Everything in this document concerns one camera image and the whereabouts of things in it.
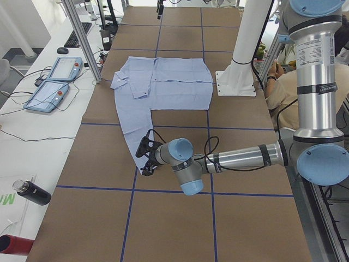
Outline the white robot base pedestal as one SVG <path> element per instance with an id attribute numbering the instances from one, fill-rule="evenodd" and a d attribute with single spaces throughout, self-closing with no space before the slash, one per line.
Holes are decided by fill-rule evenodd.
<path id="1" fill-rule="evenodd" d="M 219 96 L 256 95 L 252 65 L 272 7 L 272 0 L 246 1 L 232 61 L 224 71 L 215 72 Z"/>

